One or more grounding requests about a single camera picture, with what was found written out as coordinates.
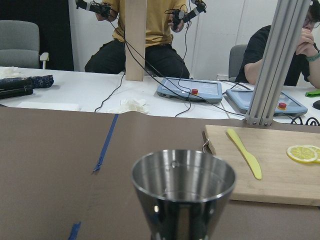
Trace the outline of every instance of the yellow shirt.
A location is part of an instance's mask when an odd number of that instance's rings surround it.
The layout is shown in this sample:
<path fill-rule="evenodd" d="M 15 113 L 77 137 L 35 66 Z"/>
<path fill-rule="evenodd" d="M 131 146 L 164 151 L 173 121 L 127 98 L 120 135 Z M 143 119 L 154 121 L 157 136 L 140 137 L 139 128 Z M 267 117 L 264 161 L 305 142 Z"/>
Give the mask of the yellow shirt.
<path fill-rule="evenodd" d="M 119 13 L 118 27 L 113 31 L 112 37 L 124 42 L 126 0 L 103 0 L 103 2 L 109 3 L 111 8 Z M 165 14 L 165 11 L 171 12 L 171 9 L 187 11 L 186 0 L 147 0 L 145 47 L 172 42 L 171 30 L 168 26 L 169 14 Z"/>

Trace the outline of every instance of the white wall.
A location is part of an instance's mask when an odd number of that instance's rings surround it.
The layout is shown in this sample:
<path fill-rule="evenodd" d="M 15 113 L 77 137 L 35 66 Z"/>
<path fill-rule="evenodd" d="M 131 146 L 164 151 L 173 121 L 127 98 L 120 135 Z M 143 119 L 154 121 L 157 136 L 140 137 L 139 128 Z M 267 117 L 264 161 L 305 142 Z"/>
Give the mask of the white wall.
<path fill-rule="evenodd" d="M 215 80 L 217 74 L 228 75 L 230 49 L 247 44 L 260 28 L 272 23 L 277 0 L 204 0 L 207 13 L 192 20 L 187 32 L 186 65 L 195 79 Z M 91 55 L 112 40 L 113 27 L 107 21 L 99 22 L 95 14 L 76 9 L 75 0 L 69 0 L 70 26 L 75 71 L 84 71 Z M 174 34 L 173 47 L 184 56 L 185 33 Z M 314 31 L 315 41 L 320 33 Z"/>

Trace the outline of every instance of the bracelet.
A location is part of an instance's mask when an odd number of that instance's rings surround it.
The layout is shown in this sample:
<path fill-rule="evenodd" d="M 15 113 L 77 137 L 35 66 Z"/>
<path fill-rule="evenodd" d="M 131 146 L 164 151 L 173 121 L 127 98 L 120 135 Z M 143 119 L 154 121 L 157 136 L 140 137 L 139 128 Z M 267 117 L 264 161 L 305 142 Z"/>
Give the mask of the bracelet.
<path fill-rule="evenodd" d="M 320 51 L 318 50 L 318 53 L 314 56 L 311 56 L 311 57 L 306 56 L 305 58 L 308 62 L 313 62 L 313 61 L 317 60 L 318 58 L 320 58 Z"/>

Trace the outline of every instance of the computer mouse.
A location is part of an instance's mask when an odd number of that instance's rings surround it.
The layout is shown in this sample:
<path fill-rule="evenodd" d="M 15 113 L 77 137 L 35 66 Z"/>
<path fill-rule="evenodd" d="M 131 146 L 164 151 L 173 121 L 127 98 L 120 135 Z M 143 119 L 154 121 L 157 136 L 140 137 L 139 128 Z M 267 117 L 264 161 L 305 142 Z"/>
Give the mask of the computer mouse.
<path fill-rule="evenodd" d="M 315 102 L 313 103 L 313 107 L 314 107 L 315 109 L 320 110 L 320 100 L 315 101 Z"/>

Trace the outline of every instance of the red button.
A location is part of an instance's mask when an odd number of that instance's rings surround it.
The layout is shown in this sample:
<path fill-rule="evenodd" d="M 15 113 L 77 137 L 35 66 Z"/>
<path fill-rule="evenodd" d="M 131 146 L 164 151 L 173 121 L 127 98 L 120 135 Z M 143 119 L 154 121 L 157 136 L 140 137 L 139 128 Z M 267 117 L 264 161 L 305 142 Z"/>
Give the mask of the red button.
<path fill-rule="evenodd" d="M 195 89 L 195 88 L 191 89 L 191 93 L 194 94 L 194 95 L 198 94 L 198 89 Z"/>
<path fill-rule="evenodd" d="M 287 104 L 285 104 L 284 102 L 279 102 L 278 108 L 279 109 L 286 109 Z"/>

